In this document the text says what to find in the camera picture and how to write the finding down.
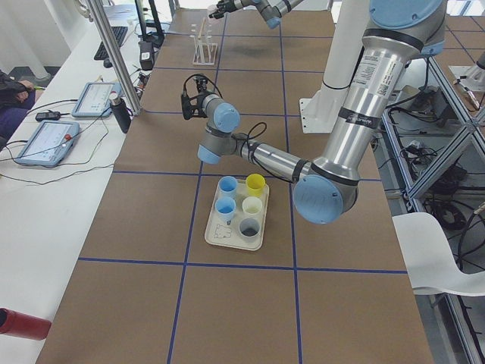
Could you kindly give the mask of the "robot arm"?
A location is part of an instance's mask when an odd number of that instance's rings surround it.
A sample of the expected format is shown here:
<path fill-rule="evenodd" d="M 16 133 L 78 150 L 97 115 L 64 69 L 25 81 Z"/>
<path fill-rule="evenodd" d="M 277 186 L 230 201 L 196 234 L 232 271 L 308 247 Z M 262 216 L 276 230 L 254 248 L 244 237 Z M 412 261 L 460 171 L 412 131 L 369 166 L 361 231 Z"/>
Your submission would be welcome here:
<path fill-rule="evenodd" d="M 216 164 L 239 155 L 294 184 L 297 212 L 314 224 L 328 224 L 358 198 L 358 166 L 405 65 L 443 49 L 445 1 L 344 1 L 339 11 L 321 90 L 310 101 L 329 118 L 330 137 L 312 161 L 298 158 L 238 133 L 237 109 L 199 87 L 185 118 L 206 118 L 198 157 Z"/>
<path fill-rule="evenodd" d="M 291 12 L 302 0 L 282 0 L 271 5 L 267 0 L 224 0 L 219 1 L 213 11 L 209 11 L 208 16 L 212 19 L 221 19 L 225 14 L 229 14 L 244 7 L 254 6 L 270 29 L 278 27 L 281 18 Z"/>

